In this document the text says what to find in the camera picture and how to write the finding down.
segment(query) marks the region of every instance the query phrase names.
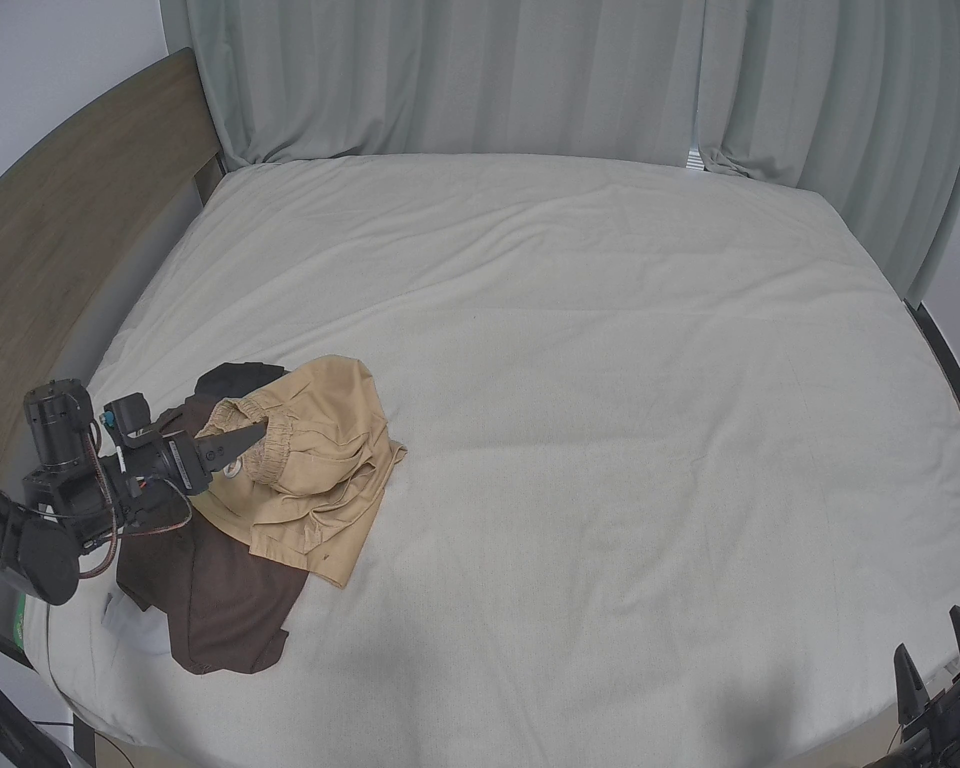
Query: fitted sheet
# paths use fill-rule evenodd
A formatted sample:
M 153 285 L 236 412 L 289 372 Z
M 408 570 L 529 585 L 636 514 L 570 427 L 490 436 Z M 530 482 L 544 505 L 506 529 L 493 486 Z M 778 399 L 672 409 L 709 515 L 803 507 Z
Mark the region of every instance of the fitted sheet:
M 600 159 L 365 156 L 227 175 L 95 407 L 223 361 L 364 361 L 397 466 L 280 662 L 195 677 L 31 602 L 88 722 L 216 766 L 762 765 L 956 654 L 960 416 L 816 194 Z M 91 555 L 98 559 L 101 553 Z

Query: bed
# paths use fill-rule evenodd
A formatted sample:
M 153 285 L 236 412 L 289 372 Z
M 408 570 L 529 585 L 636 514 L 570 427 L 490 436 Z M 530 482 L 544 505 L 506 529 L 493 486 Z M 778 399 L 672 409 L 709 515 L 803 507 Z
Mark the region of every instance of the bed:
M 960 412 L 815 194 L 571 157 L 253 166 L 88 389 L 156 413 L 217 363 L 331 352 L 409 448 L 348 587 L 308 579 L 253 676 L 119 643 L 110 575 L 29 603 L 27 655 L 95 728 L 210 766 L 762 765 L 892 703 L 900 642 L 925 675 L 956 655 Z

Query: green tag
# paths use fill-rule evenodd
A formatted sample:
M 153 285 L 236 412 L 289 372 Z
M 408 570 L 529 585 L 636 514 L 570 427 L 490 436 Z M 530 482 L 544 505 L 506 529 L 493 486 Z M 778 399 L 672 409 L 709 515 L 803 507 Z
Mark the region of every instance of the green tag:
M 16 598 L 16 613 L 13 614 L 13 642 L 23 650 L 23 610 L 27 606 L 27 595 L 21 593 Z

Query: brown garment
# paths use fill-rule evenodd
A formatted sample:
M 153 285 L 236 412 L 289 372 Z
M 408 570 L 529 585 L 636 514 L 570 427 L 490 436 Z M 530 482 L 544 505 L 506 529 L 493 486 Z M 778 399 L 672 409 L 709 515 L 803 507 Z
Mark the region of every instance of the brown garment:
M 194 506 L 252 554 L 342 588 L 406 448 L 387 434 L 370 372 L 337 355 L 222 400 L 198 437 L 264 420 L 266 437 L 244 453 L 239 473 L 217 472 Z
M 188 397 L 154 426 L 162 434 L 195 434 L 216 403 L 216 397 Z M 152 526 L 183 519 L 181 499 L 166 507 L 152 516 Z M 141 610 L 153 605 L 167 614 L 171 655 L 198 675 L 251 674 L 276 664 L 287 639 L 280 627 L 306 576 L 251 555 L 200 515 L 170 533 L 123 539 L 116 572 L 117 585 Z

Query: gray-green curtain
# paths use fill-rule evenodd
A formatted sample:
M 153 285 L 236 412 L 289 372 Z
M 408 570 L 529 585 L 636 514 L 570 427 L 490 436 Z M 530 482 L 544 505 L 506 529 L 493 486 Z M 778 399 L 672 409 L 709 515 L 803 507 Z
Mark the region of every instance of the gray-green curtain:
M 398 152 L 683 165 L 690 148 L 704 0 L 186 7 L 230 169 Z
M 960 201 L 960 2 L 707 0 L 697 139 L 819 192 L 918 302 Z

